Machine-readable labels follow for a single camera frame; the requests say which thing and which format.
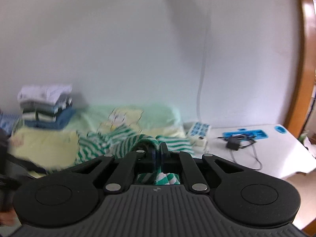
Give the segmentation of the blue folded garment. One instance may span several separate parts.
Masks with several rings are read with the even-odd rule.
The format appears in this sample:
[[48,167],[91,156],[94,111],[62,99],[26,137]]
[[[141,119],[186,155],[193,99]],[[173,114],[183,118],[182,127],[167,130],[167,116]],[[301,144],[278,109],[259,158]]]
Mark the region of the blue folded garment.
[[71,115],[68,115],[67,117],[62,116],[60,119],[57,119],[56,122],[42,122],[42,121],[29,121],[29,120],[23,120],[23,121],[27,127],[42,128],[46,130],[62,130],[68,125],[71,118],[75,114],[75,109],[73,108],[71,109],[73,110],[73,113]]

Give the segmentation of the blue plastic tray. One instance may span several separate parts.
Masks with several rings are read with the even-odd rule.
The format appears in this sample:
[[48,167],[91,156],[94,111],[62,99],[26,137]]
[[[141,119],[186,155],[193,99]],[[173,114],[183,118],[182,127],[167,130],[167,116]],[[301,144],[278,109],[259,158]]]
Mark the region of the blue plastic tray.
[[245,135],[251,137],[254,140],[267,139],[268,135],[263,130],[239,130],[233,132],[224,132],[222,136],[225,138],[229,138],[237,135]]

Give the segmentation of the blue patterned storage bag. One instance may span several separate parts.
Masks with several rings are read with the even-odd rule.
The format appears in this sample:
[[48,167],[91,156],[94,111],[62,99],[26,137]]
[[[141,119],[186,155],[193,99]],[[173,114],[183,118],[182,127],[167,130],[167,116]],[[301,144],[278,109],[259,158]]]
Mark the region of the blue patterned storage bag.
[[11,135],[16,122],[20,119],[20,115],[4,114],[0,115],[1,129],[6,135]]

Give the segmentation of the green white striped garment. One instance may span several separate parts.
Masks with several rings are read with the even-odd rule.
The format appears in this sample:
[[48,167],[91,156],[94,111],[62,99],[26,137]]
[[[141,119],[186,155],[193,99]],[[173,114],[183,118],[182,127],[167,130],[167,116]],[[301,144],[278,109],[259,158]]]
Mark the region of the green white striped garment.
[[183,151],[195,156],[189,139],[158,135],[152,137],[136,133],[131,128],[122,125],[109,133],[88,132],[77,133],[79,149],[75,158],[75,165],[90,161],[102,155],[112,154],[115,158],[123,158],[133,148],[149,147],[158,150],[159,144],[164,142],[169,151]]

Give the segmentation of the teddy bear bed sheet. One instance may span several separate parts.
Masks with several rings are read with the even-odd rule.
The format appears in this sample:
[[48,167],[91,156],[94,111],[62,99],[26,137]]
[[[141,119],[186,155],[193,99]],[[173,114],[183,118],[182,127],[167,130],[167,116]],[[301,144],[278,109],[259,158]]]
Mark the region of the teddy bear bed sheet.
[[186,137],[177,109],[164,105],[98,105],[76,109],[62,130],[32,128],[18,122],[10,139],[10,152],[46,169],[62,169],[75,161],[79,133],[108,133],[120,125],[153,137]]

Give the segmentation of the dark green white folded garment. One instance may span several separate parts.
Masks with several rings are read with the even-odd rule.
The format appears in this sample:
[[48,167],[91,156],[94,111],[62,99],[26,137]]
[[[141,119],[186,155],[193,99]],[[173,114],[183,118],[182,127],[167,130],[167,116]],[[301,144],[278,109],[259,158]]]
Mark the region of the dark green white folded garment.
[[56,122],[57,119],[60,119],[62,116],[68,116],[73,113],[71,108],[58,110],[56,113],[35,110],[35,111],[28,111],[25,110],[22,113],[23,120],[29,121],[42,121],[42,122]]

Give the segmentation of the grey folded garment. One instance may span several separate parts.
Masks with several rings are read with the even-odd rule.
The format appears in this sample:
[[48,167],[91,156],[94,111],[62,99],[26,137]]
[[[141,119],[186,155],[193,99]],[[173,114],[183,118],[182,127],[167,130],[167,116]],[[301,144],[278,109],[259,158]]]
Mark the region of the grey folded garment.
[[22,102],[20,107],[24,110],[43,110],[51,113],[56,113],[59,110],[66,109],[72,105],[70,97],[59,98],[55,104],[40,103],[35,101]]

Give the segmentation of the brown wooden door frame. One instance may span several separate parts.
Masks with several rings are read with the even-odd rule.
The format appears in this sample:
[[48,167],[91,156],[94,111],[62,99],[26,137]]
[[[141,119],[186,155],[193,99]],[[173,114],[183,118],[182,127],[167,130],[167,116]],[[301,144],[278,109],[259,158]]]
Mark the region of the brown wooden door frame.
[[304,128],[315,79],[315,7],[313,0],[298,0],[299,52],[296,82],[287,116],[286,129],[298,138]]

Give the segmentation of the small blue round lid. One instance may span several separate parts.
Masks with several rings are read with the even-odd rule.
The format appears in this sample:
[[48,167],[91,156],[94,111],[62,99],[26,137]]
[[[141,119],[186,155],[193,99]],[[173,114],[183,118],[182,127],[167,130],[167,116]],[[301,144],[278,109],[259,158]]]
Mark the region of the small blue round lid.
[[286,134],[287,130],[283,126],[275,126],[274,129],[281,134]]

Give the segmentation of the white blue power strip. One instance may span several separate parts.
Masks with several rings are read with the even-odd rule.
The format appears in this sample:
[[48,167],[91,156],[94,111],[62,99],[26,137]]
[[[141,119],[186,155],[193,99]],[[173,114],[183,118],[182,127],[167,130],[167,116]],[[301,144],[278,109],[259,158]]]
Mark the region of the white blue power strip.
[[209,124],[195,122],[187,133],[187,138],[193,146],[204,147],[207,144],[207,135],[211,130]]

